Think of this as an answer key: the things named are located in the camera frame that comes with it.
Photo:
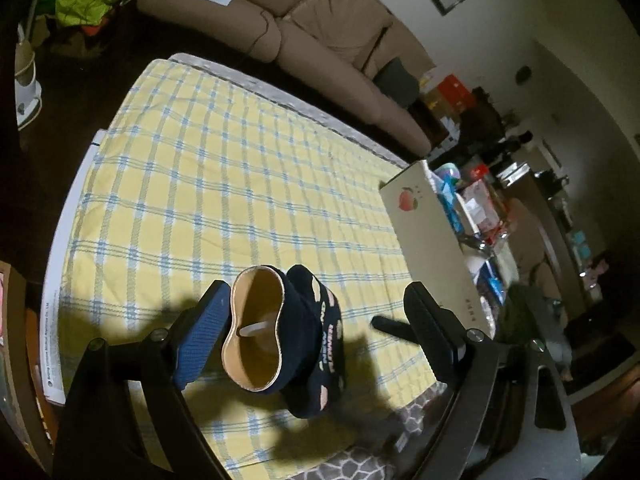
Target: bed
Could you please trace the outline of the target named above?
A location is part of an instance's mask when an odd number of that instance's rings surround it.
[[[378,193],[406,164],[298,99],[186,54],[149,64],[97,133],[66,200],[41,313],[45,393],[63,404],[87,343],[137,340],[169,326],[213,280],[244,268],[306,265],[340,301],[347,396],[420,431],[444,386],[418,346],[373,331],[405,319],[410,280]],[[130,384],[150,458],[166,466]],[[330,416],[297,420],[279,395],[224,374],[215,348],[183,392],[233,478],[385,478],[389,466]]]

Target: screw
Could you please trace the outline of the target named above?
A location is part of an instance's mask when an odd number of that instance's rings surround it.
[[[545,342],[542,339],[533,339],[530,343],[531,349],[535,352],[544,352],[545,351]]]
[[[161,341],[164,341],[168,335],[169,335],[169,331],[167,329],[156,328],[155,330],[151,331],[151,334],[149,337],[151,338],[151,341],[155,341],[156,343],[159,343]]]
[[[104,343],[105,343],[104,339],[102,339],[101,337],[97,337],[89,341],[89,346],[87,348],[91,350],[91,352],[95,352],[96,350],[99,350],[100,348],[102,348]]]
[[[471,341],[475,341],[476,343],[484,340],[484,333],[482,330],[478,330],[477,328],[470,328],[466,331],[466,336],[471,339]]]

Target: dark floor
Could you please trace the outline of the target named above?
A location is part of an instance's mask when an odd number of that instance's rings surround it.
[[[140,16],[133,6],[114,24],[110,47],[82,60],[37,51],[43,109],[20,133],[24,156],[0,164],[0,259],[29,282],[42,283],[58,216],[76,170],[96,130],[109,126],[127,90],[153,59],[188,52],[266,80],[363,131],[400,156],[401,146],[281,72],[205,36]],[[38,287],[31,287],[39,306]]]

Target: blue gripper pad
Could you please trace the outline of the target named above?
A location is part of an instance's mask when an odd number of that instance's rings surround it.
[[[220,336],[228,332],[231,288],[216,280],[194,308],[184,311],[170,329],[175,352],[174,384],[183,390],[195,381]]]

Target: brown sofa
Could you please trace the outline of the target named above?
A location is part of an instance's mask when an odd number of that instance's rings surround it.
[[[379,0],[138,0],[158,20],[198,30],[293,77],[390,134],[414,155],[431,151],[409,113],[372,79],[399,57],[420,80],[434,67],[412,33]]]

